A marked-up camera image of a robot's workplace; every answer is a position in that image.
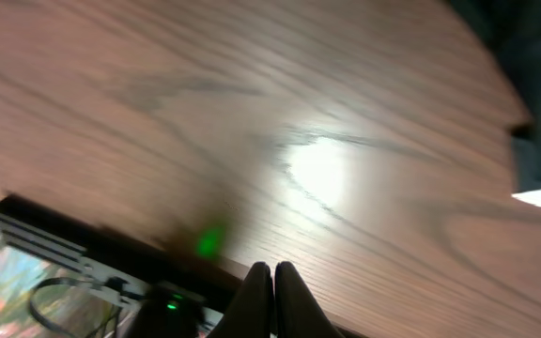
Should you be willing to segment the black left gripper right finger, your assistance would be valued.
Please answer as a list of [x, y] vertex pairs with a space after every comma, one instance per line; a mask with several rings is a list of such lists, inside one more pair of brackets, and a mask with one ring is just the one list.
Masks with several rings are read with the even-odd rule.
[[291, 262], [276, 266], [274, 284], [279, 338], [344, 338]]

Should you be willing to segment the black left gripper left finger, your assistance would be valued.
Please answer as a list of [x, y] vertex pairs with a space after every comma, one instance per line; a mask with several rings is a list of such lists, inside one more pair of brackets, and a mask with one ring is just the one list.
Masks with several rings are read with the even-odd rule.
[[273, 311], [270, 268], [256, 262], [208, 338], [270, 338]]

